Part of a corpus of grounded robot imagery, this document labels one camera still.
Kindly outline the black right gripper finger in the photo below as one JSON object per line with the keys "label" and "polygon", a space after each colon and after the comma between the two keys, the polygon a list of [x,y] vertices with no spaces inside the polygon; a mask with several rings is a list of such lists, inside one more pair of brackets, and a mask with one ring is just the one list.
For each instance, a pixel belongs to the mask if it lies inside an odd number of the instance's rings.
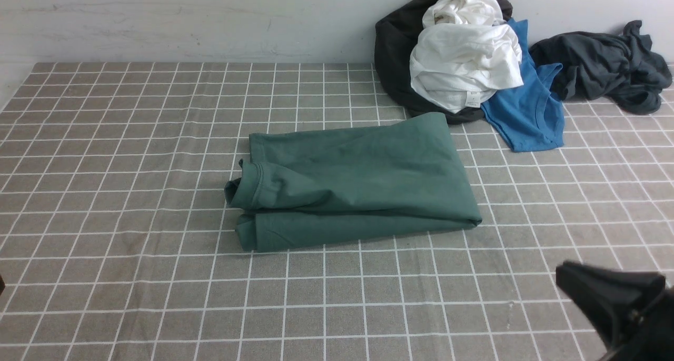
{"label": "black right gripper finger", "polygon": [[556,266],[556,285],[594,327],[607,350],[633,337],[667,289],[657,272],[621,272],[576,261]]}

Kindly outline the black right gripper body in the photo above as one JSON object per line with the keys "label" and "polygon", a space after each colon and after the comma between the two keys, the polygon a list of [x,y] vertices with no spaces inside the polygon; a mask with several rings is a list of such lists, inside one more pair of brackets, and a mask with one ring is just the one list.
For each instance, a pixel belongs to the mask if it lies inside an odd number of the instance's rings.
{"label": "black right gripper body", "polygon": [[600,360],[673,360],[672,288],[666,289],[628,341]]}

